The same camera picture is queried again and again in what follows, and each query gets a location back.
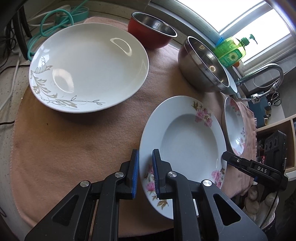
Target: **pink towel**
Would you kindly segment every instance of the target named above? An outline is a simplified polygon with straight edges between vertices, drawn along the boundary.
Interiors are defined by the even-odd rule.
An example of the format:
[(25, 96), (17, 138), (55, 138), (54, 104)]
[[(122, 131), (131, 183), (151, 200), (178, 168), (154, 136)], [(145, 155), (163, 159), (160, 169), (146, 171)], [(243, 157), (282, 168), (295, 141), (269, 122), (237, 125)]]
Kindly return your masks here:
[[(86, 22), (127, 25), (93, 17)], [(123, 103), (89, 114), (52, 110), (26, 90), (15, 121), (11, 155), (11, 185), (21, 217), (36, 225), (80, 181), (97, 182), (119, 170), (132, 149), (139, 148), (141, 135), (152, 111), (176, 95), (196, 98), (208, 106), (221, 124), (225, 96), (199, 93), (178, 68), (178, 50), (168, 45), (147, 50), (149, 73), (139, 91)], [(251, 111), (240, 105), (246, 127), (243, 157), (255, 158), (255, 122)], [(250, 177), (228, 166), (222, 190), (232, 197), (244, 193)], [(139, 236), (173, 227), (146, 199), (138, 183), (135, 200), (122, 200), (119, 236)]]

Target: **plate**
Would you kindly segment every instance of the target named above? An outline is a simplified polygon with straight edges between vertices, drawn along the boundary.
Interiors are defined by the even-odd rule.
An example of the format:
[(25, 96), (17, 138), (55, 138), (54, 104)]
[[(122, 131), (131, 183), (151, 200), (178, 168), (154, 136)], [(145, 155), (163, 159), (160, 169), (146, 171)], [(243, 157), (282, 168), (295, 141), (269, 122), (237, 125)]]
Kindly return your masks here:
[(50, 36), (34, 55), (29, 82), (44, 105), (88, 113), (135, 94), (148, 74), (148, 56), (130, 33), (104, 23), (82, 23)]
[(152, 151), (159, 149), (161, 159), (171, 164), (187, 179), (212, 180), (221, 188), (226, 151), (221, 127), (212, 112), (198, 100), (175, 96), (161, 103), (144, 128), (139, 149), (139, 174), (143, 190), (151, 205), (173, 219), (172, 200), (158, 200), (155, 193)]
[(237, 103), (231, 97), (227, 97), (224, 102), (222, 129), (233, 153), (240, 156), (246, 143), (244, 121)]

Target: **plate rim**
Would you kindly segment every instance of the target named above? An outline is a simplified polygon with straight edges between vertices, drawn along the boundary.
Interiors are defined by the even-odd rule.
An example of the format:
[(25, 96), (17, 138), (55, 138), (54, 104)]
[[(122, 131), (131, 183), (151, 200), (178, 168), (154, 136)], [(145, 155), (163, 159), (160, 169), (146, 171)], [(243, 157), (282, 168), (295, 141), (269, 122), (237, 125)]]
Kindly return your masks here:
[[(158, 109), (158, 108), (159, 108), (164, 102), (169, 101), (169, 100), (172, 99), (172, 98), (178, 98), (178, 97), (187, 97), (187, 98), (192, 99), (193, 101), (198, 101), (198, 102), (201, 103), (204, 107), (207, 108), (207, 110), (208, 110), (208, 111), (212, 114), (212, 116), (216, 119), (216, 121), (217, 121), (217, 123), (218, 123), (218, 125), (219, 125), (219, 127), (220, 127), (221, 135), (223, 136), (223, 141), (222, 141), (222, 142), (223, 142), (223, 145), (224, 145), (223, 148), (224, 148), (224, 150), (226, 151), (226, 142), (225, 142), (225, 139), (224, 139), (224, 134), (223, 134), (222, 128), (221, 128), (221, 126), (220, 126), (220, 124), (219, 124), (217, 118), (215, 117), (213, 111), (212, 111), (211, 109), (209, 109), (206, 105), (204, 105), (201, 101), (199, 101), (199, 100), (197, 100), (197, 99), (195, 99), (195, 98), (193, 98), (193, 97), (185, 96), (185, 95), (172, 96), (172, 97), (170, 97), (170, 98), (164, 100), (163, 102), (161, 102), (161, 103), (160, 103), (160, 104), (154, 109), (154, 111), (151, 113), (151, 115), (149, 116), (149, 118), (148, 118), (148, 120), (147, 120), (147, 122), (146, 122), (146, 125), (145, 125), (145, 127), (144, 127), (144, 130), (143, 130), (143, 132), (142, 132), (142, 136), (141, 136), (141, 141), (140, 141), (140, 146), (139, 146), (139, 177), (140, 177), (140, 181), (141, 181), (142, 189), (143, 189), (143, 191), (144, 191), (144, 193), (145, 193), (145, 196), (146, 196), (146, 198), (148, 199), (150, 205), (151, 205), (151, 206), (152, 206), (152, 207), (153, 207), (153, 208), (154, 208), (159, 214), (161, 214), (161, 215), (163, 215), (163, 216), (165, 216), (165, 217), (167, 217), (167, 218), (169, 218), (169, 219), (173, 219), (173, 214), (171, 214), (171, 217), (170, 217), (170, 216), (167, 216), (167, 215), (164, 215), (164, 214), (161, 212), (160, 209), (157, 209), (157, 207), (155, 207), (155, 206), (152, 204), (153, 201), (149, 198), (148, 192), (145, 191), (145, 188), (144, 188), (144, 181), (142, 180), (143, 177), (141, 176), (141, 173), (140, 173), (140, 170), (141, 170), (141, 168), (140, 168), (140, 162), (141, 162), (141, 152), (140, 152), (140, 150), (141, 150), (141, 143), (142, 143), (142, 139), (143, 139), (144, 133), (145, 133), (145, 131), (147, 131), (147, 129), (146, 129), (147, 124), (148, 124), (148, 122), (149, 122), (149, 119), (152, 117), (153, 113), (156, 112), (157, 109)], [(225, 167), (225, 169), (224, 169), (224, 173), (226, 174), (227, 162), (226, 162), (225, 160), (222, 159), (222, 156), (221, 156), (221, 161), (222, 161), (222, 167)]]
[(224, 132), (223, 132), (223, 133), (224, 133), (224, 135), (226, 135), (226, 137), (227, 137), (226, 139), (227, 139), (227, 142), (228, 142), (229, 146), (231, 147), (231, 151), (232, 151), (235, 155), (237, 155), (237, 156), (241, 156), (241, 155), (243, 154), (243, 152), (244, 152), (244, 147), (242, 148), (242, 152), (241, 152), (239, 155), (238, 155), (237, 152), (235, 153), (235, 151), (234, 151), (235, 149), (232, 147), (231, 142), (230, 142), (230, 139), (229, 139), (229, 135), (228, 135), (228, 129), (227, 129), (227, 123), (226, 123), (226, 102), (227, 102), (228, 99), (232, 99), (232, 100), (235, 102), (236, 106), (238, 107), (238, 110), (239, 110), (239, 113), (240, 113), (240, 119), (242, 120), (243, 131), (245, 131), (245, 127), (244, 127), (244, 119), (243, 119), (243, 117), (242, 117), (242, 112), (241, 112), (241, 110), (240, 110), (238, 104), (236, 103), (236, 101), (235, 101), (232, 97), (228, 96), (228, 97), (225, 98), (225, 101), (224, 101), (224, 110), (223, 110), (223, 114), (222, 114), (222, 122), (224, 122), (225, 132), (226, 132), (226, 133), (224, 133)]
[(36, 50), (36, 52), (41, 48), (41, 46), (43, 44), (45, 44), (52, 36), (62, 32), (62, 31), (65, 31), (66, 29), (69, 29), (69, 28), (73, 28), (75, 26), (79, 26), (79, 25), (82, 25), (82, 24), (89, 24), (89, 25), (109, 25), (109, 26), (112, 26), (113, 28), (116, 28), (116, 29), (119, 29), (119, 31), (123, 31), (123, 32), (126, 32), (128, 35), (130, 35), (132, 38), (134, 38), (139, 44), (140, 46), (143, 48), (144, 52), (145, 52), (145, 57), (147, 58), (147, 71), (146, 71), (146, 74), (145, 74), (145, 78), (143, 79), (143, 82), (142, 84), (140, 85), (140, 87), (134, 92), (132, 93), (131, 95), (129, 95), (127, 98), (119, 101), (119, 102), (115, 102), (114, 104), (111, 104), (111, 105), (107, 105), (105, 106), (104, 108), (101, 108), (101, 109), (93, 109), (93, 110), (77, 110), (77, 111), (72, 111), (72, 109), (59, 109), (57, 108), (56, 106), (49, 106), (45, 101), (43, 101), (34, 91), (33, 89), (33, 85), (31, 84), (30, 82), (30, 71), (31, 71), (31, 66), (32, 66), (32, 63), (33, 61), (36, 61), (37, 57), (36, 55), (33, 56), (32, 58), (32, 61), (30, 63), (30, 67), (29, 67), (29, 75), (28, 75), (28, 78), (29, 78), (29, 86), (30, 86), (30, 89), (31, 91), (33, 92), (34, 96), (36, 97), (36, 99), (38, 99), (42, 104), (44, 104), (46, 107), (50, 108), (50, 109), (53, 109), (53, 110), (56, 110), (56, 111), (59, 111), (59, 112), (64, 112), (64, 113), (71, 113), (71, 114), (84, 114), (84, 113), (92, 113), (92, 112), (97, 112), (97, 111), (101, 111), (101, 110), (105, 110), (105, 109), (108, 109), (108, 108), (111, 108), (115, 105), (118, 105), (124, 101), (126, 101), (127, 99), (129, 99), (130, 97), (132, 97), (135, 93), (137, 93), (139, 91), (139, 89), (143, 86), (143, 84), (145, 83), (146, 79), (147, 79), (147, 76), (148, 76), (148, 72), (149, 72), (149, 58), (148, 58), (148, 54), (147, 54), (147, 51), (146, 49), (144, 48), (144, 46), (140, 43), (140, 41), (135, 37), (133, 36), (132, 34), (130, 34), (129, 32), (123, 30), (123, 29), (120, 29), (114, 25), (111, 25), (111, 24), (107, 24), (107, 23), (79, 23), (79, 24), (74, 24), (72, 26), (69, 26), (67, 28), (63, 28), (61, 29), (60, 31), (54, 33), (53, 35), (51, 35), (49, 38), (47, 38), (40, 46), (39, 48)]

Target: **bottle label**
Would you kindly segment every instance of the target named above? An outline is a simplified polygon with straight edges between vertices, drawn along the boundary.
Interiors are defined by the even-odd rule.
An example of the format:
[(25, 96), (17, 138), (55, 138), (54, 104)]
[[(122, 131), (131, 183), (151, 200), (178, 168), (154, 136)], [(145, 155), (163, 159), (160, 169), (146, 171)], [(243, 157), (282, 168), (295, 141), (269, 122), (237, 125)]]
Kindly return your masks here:
[(225, 67), (229, 67), (229, 66), (235, 64), (241, 58), (242, 58), (241, 52), (238, 49), (235, 49), (235, 50), (231, 51), (230, 53), (228, 53), (228, 54), (222, 56), (221, 58), (219, 58), (219, 61)]

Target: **window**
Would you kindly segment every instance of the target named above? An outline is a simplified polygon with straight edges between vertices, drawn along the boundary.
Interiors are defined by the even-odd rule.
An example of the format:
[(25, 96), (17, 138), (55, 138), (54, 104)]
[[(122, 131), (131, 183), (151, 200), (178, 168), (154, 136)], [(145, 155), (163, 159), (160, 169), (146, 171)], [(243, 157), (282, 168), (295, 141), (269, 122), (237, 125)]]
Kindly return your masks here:
[(238, 39), (253, 34), (240, 70), (246, 74), (295, 48), (283, 19), (263, 0), (152, 0), (199, 29), (214, 43), (220, 37)]

